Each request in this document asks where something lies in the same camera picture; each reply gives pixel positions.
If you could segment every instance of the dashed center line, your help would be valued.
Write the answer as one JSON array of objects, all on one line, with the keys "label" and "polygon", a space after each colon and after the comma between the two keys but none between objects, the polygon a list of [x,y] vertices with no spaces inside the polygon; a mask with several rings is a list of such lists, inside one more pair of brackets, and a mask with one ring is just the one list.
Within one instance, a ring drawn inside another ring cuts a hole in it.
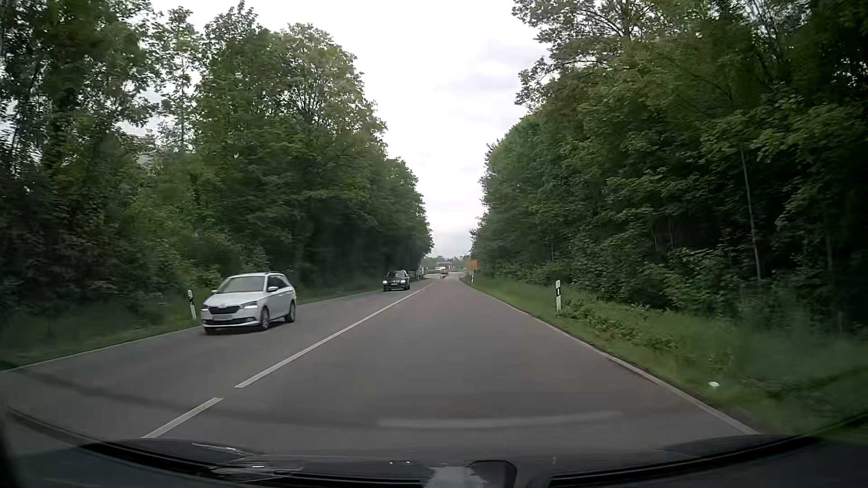
[{"label": "dashed center line", "polygon": [[[362,320],[357,320],[356,322],[353,322],[353,323],[350,324],[349,326],[346,326],[346,327],[340,329],[340,330],[337,331],[336,333],[333,333],[332,335],[330,335],[330,336],[326,337],[325,339],[323,339],[323,340],[317,342],[316,344],[313,344],[312,346],[306,347],[304,350],[299,351],[298,353],[293,354],[292,356],[290,356],[290,357],[288,357],[288,358],[282,360],[281,362],[277,363],[276,365],[271,366],[271,367],[269,367],[268,369],[266,369],[266,370],[264,370],[264,371],[262,371],[262,372],[256,373],[256,374],[254,374],[254,376],[251,376],[250,378],[245,379],[244,381],[241,381],[238,385],[235,385],[235,387],[236,387],[236,388],[243,388],[243,387],[245,387],[245,386],[250,385],[251,383],[253,383],[253,382],[256,381],[257,379],[260,379],[260,378],[262,378],[262,377],[268,375],[269,373],[274,373],[275,371],[277,371],[278,369],[280,369],[282,366],[286,366],[287,364],[289,364],[289,363],[295,361],[296,359],[300,358],[301,356],[304,356],[305,354],[311,352],[312,350],[316,349],[317,347],[322,346],[323,344],[325,344],[325,343],[328,342],[329,340],[332,340],[332,339],[338,337],[340,334],[345,333],[345,332],[349,331],[350,329],[354,328],[355,326],[358,326],[359,324],[364,323],[366,320],[369,320],[371,317],[374,317],[375,315],[378,315],[378,314],[384,312],[385,310],[388,310],[389,308],[392,308],[392,307],[396,306],[398,303],[401,303],[402,301],[407,300],[407,299],[410,298],[411,296],[415,295],[416,293],[421,292],[421,291],[424,290],[424,289],[425,289],[425,287],[422,288],[422,289],[420,289],[420,290],[417,290],[417,291],[415,291],[415,292],[413,292],[413,293],[408,294],[407,296],[405,296],[405,297],[402,298],[401,300],[395,300],[395,301],[393,301],[393,302],[390,303],[389,305],[387,305],[387,306],[385,306],[385,307],[380,308],[379,310],[377,310],[377,312],[374,312],[374,313],[368,315],[367,317],[364,317]],[[198,415],[198,414],[204,412],[204,411],[205,411],[206,409],[208,409],[209,407],[216,405],[216,404],[217,404],[218,402],[220,402],[221,400],[223,400],[223,399],[222,399],[222,398],[214,397],[214,398],[210,399],[209,401],[203,403],[202,405],[199,405],[199,406],[195,407],[194,409],[190,410],[189,412],[186,412],[186,413],[182,414],[181,416],[179,416],[179,417],[177,417],[177,418],[175,418],[175,419],[173,419],[173,420],[167,422],[165,425],[162,425],[162,426],[160,426],[160,427],[154,429],[153,431],[148,432],[147,434],[141,436],[141,438],[142,438],[142,439],[154,439],[154,438],[158,438],[158,437],[160,437],[162,434],[171,431],[172,429],[174,429],[174,428],[177,427],[178,425],[181,425],[181,424],[183,424],[184,422],[186,422],[187,420],[190,420],[190,419],[192,419],[193,417],[195,417],[196,415]]]}]

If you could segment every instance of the front grille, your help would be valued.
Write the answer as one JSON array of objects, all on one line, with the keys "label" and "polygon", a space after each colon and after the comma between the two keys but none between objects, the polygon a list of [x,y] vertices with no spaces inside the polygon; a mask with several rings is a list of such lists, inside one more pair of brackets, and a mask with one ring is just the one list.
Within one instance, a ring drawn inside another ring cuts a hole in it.
[{"label": "front grille", "polygon": [[220,313],[235,313],[235,312],[238,312],[239,310],[241,310],[240,305],[232,305],[231,307],[226,307],[226,308],[220,308],[220,307],[209,307],[208,308],[208,311],[212,315],[217,315]]},{"label": "front grille", "polygon": [[250,317],[241,317],[239,319],[231,319],[231,320],[204,319],[202,322],[204,322],[206,325],[209,325],[209,326],[238,326],[241,324],[253,324],[256,322],[255,320],[250,320],[250,319],[251,319]]}]

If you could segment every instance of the tree trunk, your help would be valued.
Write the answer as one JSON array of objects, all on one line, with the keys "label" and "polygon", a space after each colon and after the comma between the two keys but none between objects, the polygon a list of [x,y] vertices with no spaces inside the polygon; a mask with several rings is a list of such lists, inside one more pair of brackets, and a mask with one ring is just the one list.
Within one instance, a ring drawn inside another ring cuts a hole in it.
[{"label": "tree trunk", "polygon": [[747,179],[747,161],[745,158],[745,149],[739,143],[739,155],[741,156],[741,173],[745,177],[745,194],[747,195],[747,214],[751,221],[751,244],[753,244],[753,262],[757,267],[757,284],[762,281],[762,273],[760,271],[760,250],[757,247],[757,229],[753,222],[753,203],[751,202],[751,184]]}]

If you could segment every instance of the distant vehicle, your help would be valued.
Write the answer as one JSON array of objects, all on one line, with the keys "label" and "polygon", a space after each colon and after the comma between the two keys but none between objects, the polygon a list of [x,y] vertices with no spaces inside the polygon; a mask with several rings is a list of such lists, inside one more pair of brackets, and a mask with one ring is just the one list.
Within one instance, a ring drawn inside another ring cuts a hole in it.
[{"label": "distant vehicle", "polygon": [[236,274],[211,293],[201,310],[206,333],[238,326],[266,330],[274,320],[295,321],[295,287],[283,274]]},{"label": "distant vehicle", "polygon": [[383,291],[389,290],[409,290],[410,275],[403,269],[390,271],[383,278]]}]

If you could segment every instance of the green foliage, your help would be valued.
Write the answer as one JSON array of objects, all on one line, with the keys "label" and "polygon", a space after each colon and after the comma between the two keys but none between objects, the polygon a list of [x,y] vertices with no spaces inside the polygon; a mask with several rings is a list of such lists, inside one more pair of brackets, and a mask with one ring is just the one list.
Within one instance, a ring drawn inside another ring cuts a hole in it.
[{"label": "green foliage", "polygon": [[532,111],[487,154],[472,249],[485,273],[763,327],[785,326],[775,311],[795,300],[826,329],[861,331],[863,7],[513,12],[550,57],[522,73]]},{"label": "green foliage", "polygon": [[[311,25],[267,30],[243,3],[203,32],[191,13],[3,8],[0,301],[13,311],[111,300],[157,320],[160,293],[228,274],[319,289],[430,252],[416,177],[387,157],[354,56]],[[123,130],[152,115],[156,133]]]}]

